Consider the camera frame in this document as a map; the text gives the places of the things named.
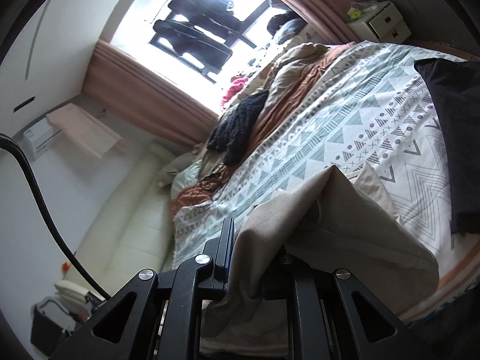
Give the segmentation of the beige jacket with paisley lining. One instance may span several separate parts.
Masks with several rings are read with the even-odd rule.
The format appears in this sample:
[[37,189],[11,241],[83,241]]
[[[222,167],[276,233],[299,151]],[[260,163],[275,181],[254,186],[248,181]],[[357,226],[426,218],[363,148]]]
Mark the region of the beige jacket with paisley lining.
[[203,312],[200,349],[245,356],[287,353],[287,306],[261,298],[279,250],[324,272],[344,268],[400,314],[439,284],[434,255],[408,232],[371,166],[331,166],[259,204],[237,231],[228,288]]

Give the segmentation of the dark hanging clothes at window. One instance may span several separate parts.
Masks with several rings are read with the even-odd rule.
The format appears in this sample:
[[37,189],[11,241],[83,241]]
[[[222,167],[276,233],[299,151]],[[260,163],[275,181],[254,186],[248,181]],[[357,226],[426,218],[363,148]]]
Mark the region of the dark hanging clothes at window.
[[224,43],[238,33],[242,22],[233,14],[231,0],[171,0],[173,18],[158,19],[153,29],[179,55],[191,55],[217,74],[233,51]]

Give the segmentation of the black knitted garment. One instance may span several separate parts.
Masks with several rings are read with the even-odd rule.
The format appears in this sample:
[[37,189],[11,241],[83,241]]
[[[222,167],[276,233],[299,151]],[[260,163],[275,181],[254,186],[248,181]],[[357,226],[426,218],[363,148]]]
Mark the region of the black knitted garment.
[[225,166],[238,164],[247,152],[252,129],[268,96],[269,92],[264,90],[245,97],[235,111],[214,128],[207,147],[208,150],[224,154]]

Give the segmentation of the geometric patterned bed cover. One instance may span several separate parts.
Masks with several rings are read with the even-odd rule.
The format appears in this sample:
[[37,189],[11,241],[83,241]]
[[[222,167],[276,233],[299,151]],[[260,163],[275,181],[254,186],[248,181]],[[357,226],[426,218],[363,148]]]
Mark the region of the geometric patterned bed cover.
[[396,315],[412,322],[436,310],[453,276],[473,261],[479,239],[452,243],[447,151],[430,92],[414,68],[433,56],[420,47],[369,41],[342,53],[224,187],[172,216],[173,265],[200,254],[227,218],[234,220],[236,235],[277,192],[291,191],[329,167],[352,175],[370,166],[403,227],[439,264],[436,291]]

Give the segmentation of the pink curtain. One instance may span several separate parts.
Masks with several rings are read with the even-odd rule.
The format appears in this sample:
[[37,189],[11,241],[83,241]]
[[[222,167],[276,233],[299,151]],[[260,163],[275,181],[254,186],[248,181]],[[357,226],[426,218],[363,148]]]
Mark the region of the pink curtain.
[[82,92],[137,128],[180,146],[204,142],[217,115],[137,60],[100,40]]

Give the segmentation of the rust and beige crumpled duvet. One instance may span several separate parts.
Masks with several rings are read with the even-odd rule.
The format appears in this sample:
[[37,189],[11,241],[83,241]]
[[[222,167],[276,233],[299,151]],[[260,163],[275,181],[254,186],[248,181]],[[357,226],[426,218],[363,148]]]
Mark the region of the rust and beige crumpled duvet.
[[[198,181],[182,189],[172,199],[170,208],[172,216],[178,214],[180,209],[184,207],[209,201],[219,189],[224,187],[233,173],[260,143],[269,137],[299,107],[315,83],[326,73],[333,62],[354,45],[354,41],[332,47],[304,43],[284,53],[270,67],[262,86],[254,92],[256,94],[267,90],[268,99],[252,129],[247,152],[238,164],[225,166],[223,164],[223,153],[208,150],[209,137],[206,141],[206,150],[201,155],[202,165]],[[218,125],[225,121],[237,106],[238,104],[233,107],[233,111],[228,111]]]

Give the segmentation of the pink red garment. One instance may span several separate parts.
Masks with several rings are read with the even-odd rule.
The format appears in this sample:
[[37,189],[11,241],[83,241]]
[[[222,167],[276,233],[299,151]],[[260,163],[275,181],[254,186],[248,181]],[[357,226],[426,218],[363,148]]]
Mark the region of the pink red garment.
[[224,107],[236,94],[238,94],[248,82],[249,78],[246,76],[233,76],[230,79],[230,86],[222,97],[220,106]]

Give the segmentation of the dark pillow by window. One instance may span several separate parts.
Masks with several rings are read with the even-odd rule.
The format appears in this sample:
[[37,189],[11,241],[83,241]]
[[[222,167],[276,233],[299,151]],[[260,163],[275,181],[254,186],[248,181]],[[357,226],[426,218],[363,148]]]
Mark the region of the dark pillow by window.
[[272,41],[281,45],[300,33],[306,25],[307,22],[302,17],[288,10],[273,16],[267,24],[267,31],[272,36]]

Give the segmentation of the white bedside drawer cabinet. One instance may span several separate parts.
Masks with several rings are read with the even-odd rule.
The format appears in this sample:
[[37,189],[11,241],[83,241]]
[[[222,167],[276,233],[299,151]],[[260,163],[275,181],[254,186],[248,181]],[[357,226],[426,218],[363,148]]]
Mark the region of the white bedside drawer cabinet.
[[412,35],[400,11],[390,1],[380,2],[379,7],[347,26],[362,41],[403,44]]

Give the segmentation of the white wall air conditioner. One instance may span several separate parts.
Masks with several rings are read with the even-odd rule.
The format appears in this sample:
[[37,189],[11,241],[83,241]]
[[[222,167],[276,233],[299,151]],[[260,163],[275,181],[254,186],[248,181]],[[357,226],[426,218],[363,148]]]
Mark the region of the white wall air conditioner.
[[60,128],[52,125],[47,118],[40,119],[27,128],[23,133],[23,139],[28,158],[37,160],[61,137],[62,132]]

